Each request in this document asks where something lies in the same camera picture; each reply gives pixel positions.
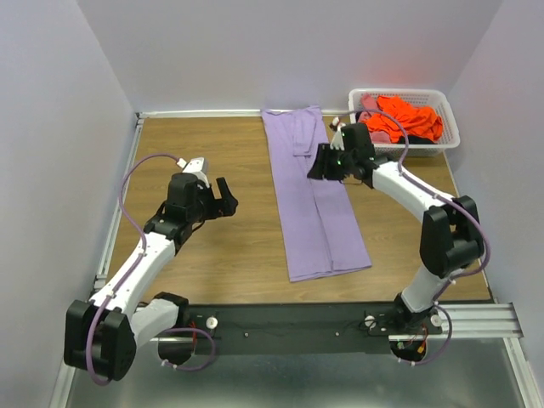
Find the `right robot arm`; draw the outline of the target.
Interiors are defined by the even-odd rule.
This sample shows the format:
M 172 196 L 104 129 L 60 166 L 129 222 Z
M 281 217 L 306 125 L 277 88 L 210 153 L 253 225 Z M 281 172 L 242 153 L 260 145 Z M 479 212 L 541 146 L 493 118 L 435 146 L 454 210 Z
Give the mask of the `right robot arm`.
M 331 123 L 334 136 L 320 143 L 309 179 L 343 181 L 354 177 L 397 201 L 421 224 L 422 265 L 393 307 L 375 322 L 403 333 L 412 332 L 431 314 L 451 282 L 485 255 L 485 238 L 475 201 L 454 197 L 410 173 L 400 161 L 378 155 L 363 123 Z

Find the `purple t shirt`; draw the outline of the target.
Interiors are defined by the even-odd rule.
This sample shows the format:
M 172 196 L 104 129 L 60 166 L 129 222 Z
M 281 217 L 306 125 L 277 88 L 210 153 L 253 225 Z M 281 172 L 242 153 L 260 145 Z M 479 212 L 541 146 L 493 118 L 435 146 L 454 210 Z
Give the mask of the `purple t shirt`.
M 307 174 L 327 143 L 318 106 L 262 110 L 289 281 L 309 281 L 371 267 L 348 193 L 337 181 Z

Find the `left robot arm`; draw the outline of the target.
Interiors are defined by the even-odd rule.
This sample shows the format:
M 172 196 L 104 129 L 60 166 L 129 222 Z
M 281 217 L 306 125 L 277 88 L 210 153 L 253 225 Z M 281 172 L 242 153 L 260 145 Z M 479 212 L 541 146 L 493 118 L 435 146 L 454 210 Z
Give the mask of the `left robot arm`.
M 163 332 L 190 338 L 208 332 L 192 323 L 189 302 L 161 292 L 138 307 L 152 281 L 206 221 L 232 217 L 238 206 L 225 178 L 216 189 L 202 176 L 175 173 L 167 198 L 140 229 L 140 239 L 114 278 L 88 301 L 75 300 L 65 315 L 64 362 L 105 386 L 123 379 L 138 349 Z

